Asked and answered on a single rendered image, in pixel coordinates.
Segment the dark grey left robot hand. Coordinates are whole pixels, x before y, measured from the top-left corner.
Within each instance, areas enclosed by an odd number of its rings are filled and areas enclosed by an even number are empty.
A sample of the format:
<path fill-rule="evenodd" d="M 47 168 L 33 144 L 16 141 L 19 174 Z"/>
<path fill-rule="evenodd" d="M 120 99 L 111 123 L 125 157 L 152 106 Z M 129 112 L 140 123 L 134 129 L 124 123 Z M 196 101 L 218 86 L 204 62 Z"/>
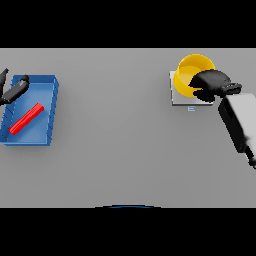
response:
<path fill-rule="evenodd" d="M 3 92 L 8 72 L 9 69 L 5 68 L 0 73 L 0 106 L 14 102 L 29 89 L 30 85 L 29 77 L 27 75 L 23 75 L 17 84 L 15 84 L 8 91 Z"/>

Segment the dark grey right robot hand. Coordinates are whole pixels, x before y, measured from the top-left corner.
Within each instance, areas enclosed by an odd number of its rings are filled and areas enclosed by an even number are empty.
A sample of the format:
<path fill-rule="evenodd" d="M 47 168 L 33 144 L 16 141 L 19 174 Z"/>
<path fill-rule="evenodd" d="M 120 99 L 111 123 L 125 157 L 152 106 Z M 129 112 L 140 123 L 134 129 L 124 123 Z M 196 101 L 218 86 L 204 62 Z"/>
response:
<path fill-rule="evenodd" d="M 219 70 L 204 70 L 195 74 L 189 87 L 194 88 L 193 95 L 204 102 L 214 102 L 215 97 L 224 98 L 226 95 L 239 94 L 242 90 L 240 83 L 231 79 Z"/>

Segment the yellow bowl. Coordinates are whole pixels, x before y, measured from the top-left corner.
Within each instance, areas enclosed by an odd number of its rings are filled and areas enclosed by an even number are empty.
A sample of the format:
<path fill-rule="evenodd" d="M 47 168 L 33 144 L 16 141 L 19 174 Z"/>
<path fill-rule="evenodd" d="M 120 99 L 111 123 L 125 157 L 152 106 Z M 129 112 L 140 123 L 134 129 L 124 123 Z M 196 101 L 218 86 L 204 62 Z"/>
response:
<path fill-rule="evenodd" d="M 185 56 L 178 64 L 174 72 L 174 87 L 184 97 L 194 98 L 195 88 L 189 84 L 192 78 L 199 72 L 214 69 L 212 60 L 202 54 L 190 54 Z"/>

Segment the red beaker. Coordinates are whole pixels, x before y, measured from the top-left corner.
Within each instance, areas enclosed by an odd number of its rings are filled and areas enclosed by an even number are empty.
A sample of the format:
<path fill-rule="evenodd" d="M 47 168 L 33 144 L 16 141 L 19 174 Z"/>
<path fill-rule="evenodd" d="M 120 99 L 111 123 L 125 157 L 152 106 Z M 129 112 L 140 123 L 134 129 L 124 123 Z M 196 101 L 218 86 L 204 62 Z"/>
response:
<path fill-rule="evenodd" d="M 44 106 L 41 103 L 36 103 L 8 129 L 8 132 L 11 133 L 12 135 L 18 134 L 29 122 L 31 122 L 35 117 L 37 117 L 43 110 Z"/>

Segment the pale square measuring scale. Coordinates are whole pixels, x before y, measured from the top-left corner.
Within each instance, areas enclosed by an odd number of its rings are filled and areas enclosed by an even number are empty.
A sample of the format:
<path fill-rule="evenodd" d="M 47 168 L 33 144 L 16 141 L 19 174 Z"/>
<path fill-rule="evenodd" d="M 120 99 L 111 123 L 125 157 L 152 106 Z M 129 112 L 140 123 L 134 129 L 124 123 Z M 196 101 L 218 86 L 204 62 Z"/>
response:
<path fill-rule="evenodd" d="M 174 86 L 174 71 L 169 72 L 170 90 L 171 90 L 171 103 L 173 106 L 199 106 L 209 105 L 209 102 L 201 101 L 197 98 L 188 98 L 180 94 Z"/>

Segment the blue plastic tray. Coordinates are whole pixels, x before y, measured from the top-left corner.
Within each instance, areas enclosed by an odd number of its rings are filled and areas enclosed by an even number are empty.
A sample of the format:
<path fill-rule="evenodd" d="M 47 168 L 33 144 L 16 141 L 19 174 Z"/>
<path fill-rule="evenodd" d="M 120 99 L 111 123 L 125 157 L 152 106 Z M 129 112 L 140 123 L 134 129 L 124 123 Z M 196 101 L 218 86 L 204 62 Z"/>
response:
<path fill-rule="evenodd" d="M 0 123 L 0 144 L 49 146 L 59 82 L 55 75 L 29 75 L 28 90 L 7 104 Z"/>

